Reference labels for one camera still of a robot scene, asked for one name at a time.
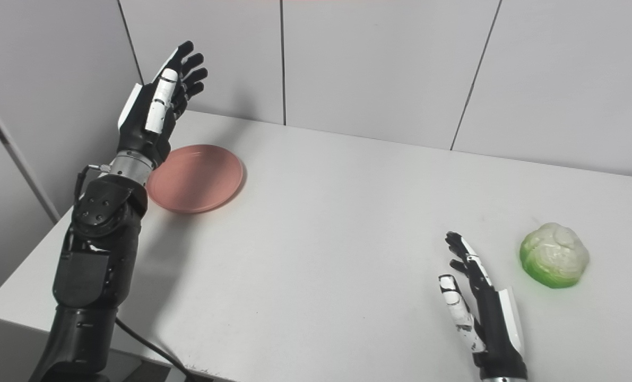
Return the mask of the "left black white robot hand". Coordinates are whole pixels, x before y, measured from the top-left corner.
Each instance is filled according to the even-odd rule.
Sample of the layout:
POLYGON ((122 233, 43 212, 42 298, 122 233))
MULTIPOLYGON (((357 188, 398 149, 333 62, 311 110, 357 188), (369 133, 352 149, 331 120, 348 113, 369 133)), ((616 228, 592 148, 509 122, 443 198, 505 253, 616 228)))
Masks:
POLYGON ((143 155, 153 168, 165 162, 177 119, 185 113, 190 99, 204 90, 204 56, 194 49, 192 41, 183 42, 151 82, 132 87, 117 122, 118 152, 143 155))

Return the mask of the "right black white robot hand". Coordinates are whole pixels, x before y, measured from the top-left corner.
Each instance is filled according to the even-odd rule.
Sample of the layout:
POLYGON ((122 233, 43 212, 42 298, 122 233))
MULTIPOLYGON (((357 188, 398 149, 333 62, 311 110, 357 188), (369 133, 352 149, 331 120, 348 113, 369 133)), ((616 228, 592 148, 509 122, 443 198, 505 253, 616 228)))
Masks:
POLYGON ((523 335, 511 289, 496 289, 475 250, 457 232, 445 235, 449 262, 469 282, 475 298, 474 314, 453 275, 440 275, 439 288, 457 332, 471 351, 481 381, 527 381, 523 335))

